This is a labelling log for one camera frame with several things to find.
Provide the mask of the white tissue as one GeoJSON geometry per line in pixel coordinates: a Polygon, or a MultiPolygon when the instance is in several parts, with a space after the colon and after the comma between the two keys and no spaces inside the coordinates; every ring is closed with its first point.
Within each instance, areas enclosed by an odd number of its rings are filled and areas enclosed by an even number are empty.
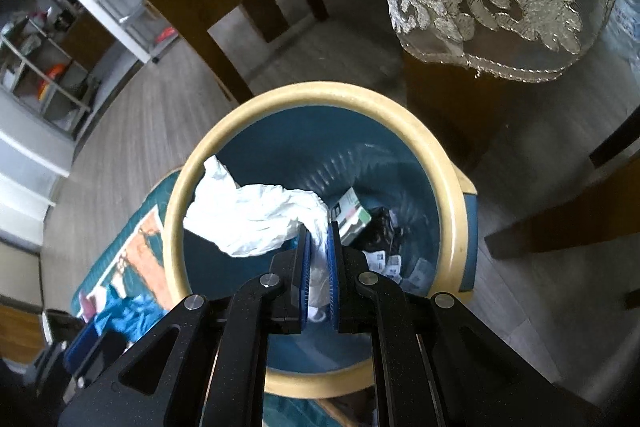
{"type": "Polygon", "coordinates": [[[183,228],[232,258],[257,257],[294,239],[303,225],[311,235],[308,319],[328,317],[329,269],[326,251],[329,209],[314,192],[281,185],[239,185],[227,167],[212,156],[183,218],[183,228]]]}

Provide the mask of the blue plastic wrapper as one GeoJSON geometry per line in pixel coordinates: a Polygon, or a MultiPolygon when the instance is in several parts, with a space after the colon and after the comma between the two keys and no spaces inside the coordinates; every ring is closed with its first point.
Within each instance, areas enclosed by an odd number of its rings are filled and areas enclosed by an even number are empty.
{"type": "Polygon", "coordinates": [[[120,297],[115,287],[108,286],[105,306],[93,317],[93,327],[99,336],[116,332],[136,343],[166,314],[148,295],[120,297]]]}

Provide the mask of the small green white box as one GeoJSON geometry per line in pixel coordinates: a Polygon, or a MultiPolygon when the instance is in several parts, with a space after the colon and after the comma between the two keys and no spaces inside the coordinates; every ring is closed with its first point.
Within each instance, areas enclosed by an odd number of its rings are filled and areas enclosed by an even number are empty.
{"type": "Polygon", "coordinates": [[[331,207],[330,218],[337,223],[344,246],[349,246],[372,220],[352,187],[331,207]]]}

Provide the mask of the teal patterned floor mat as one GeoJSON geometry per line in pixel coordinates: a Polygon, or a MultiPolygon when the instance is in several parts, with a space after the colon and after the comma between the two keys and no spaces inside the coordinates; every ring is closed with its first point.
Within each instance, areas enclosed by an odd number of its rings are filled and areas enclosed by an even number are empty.
{"type": "Polygon", "coordinates": [[[122,231],[93,263],[70,300],[70,312],[89,322],[106,301],[107,287],[120,297],[148,295],[168,310],[169,291],[163,266],[162,232],[170,194],[180,171],[155,184],[122,231]]]}

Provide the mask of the metal shelf rack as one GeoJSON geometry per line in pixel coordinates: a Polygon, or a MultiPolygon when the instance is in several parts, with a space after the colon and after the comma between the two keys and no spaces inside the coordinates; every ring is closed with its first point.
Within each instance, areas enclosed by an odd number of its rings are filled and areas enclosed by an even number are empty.
{"type": "Polygon", "coordinates": [[[1,0],[1,91],[73,140],[100,83],[85,15],[77,0],[1,0]]]}

